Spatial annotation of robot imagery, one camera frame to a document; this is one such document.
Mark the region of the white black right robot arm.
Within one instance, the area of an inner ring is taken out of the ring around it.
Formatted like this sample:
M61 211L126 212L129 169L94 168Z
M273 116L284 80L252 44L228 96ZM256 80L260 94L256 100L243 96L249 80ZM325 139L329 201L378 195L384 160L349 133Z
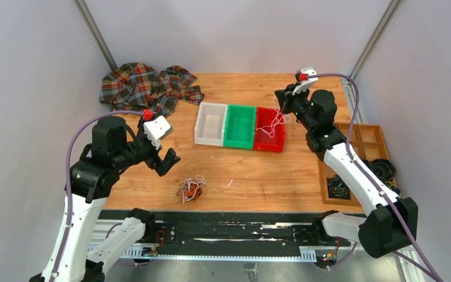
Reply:
M321 245L335 237L360 244L380 258L416 242L418 205L389 189L359 158L346 136L334 125L334 94L327 90L295 93L276 90L283 114L294 114L307 130L307 145L354 194L365 212L356 217L330 210L314 220L313 239Z

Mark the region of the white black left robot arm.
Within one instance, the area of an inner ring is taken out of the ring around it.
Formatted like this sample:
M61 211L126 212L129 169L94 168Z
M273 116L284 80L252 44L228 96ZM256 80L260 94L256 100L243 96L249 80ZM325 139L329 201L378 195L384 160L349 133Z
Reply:
M159 156L161 141L173 131L167 119L144 112L138 116L136 132L128 127L124 111L105 113L85 123L92 130L92 141L76 163L65 161L62 224L46 267L32 281L104 281L130 246L155 238L154 214L135 208L108 238L89 249L98 217L123 172L145 163L164 176L180 160L174 149Z

